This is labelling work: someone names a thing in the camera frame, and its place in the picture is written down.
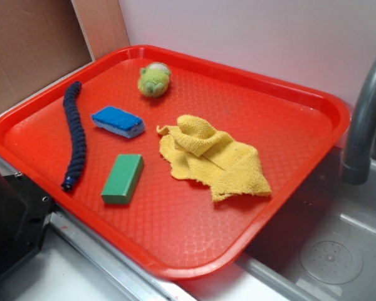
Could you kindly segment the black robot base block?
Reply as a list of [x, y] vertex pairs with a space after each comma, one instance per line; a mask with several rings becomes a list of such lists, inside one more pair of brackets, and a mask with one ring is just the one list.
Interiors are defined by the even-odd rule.
[[0, 282], [41, 251], [53, 208], [29, 177], [0, 173]]

